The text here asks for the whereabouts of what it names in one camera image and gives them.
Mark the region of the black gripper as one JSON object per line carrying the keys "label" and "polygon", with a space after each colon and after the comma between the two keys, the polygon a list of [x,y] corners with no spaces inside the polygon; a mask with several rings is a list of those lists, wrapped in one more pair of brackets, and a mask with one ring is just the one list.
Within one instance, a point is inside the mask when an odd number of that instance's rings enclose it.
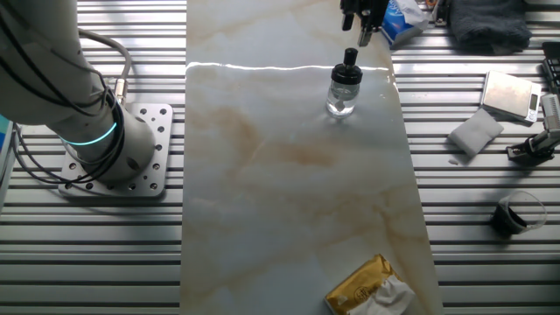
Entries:
{"label": "black gripper", "polygon": [[375,31],[374,19],[383,20],[389,0],[341,0],[342,30],[352,29],[354,15],[360,17],[358,46],[365,47]]}

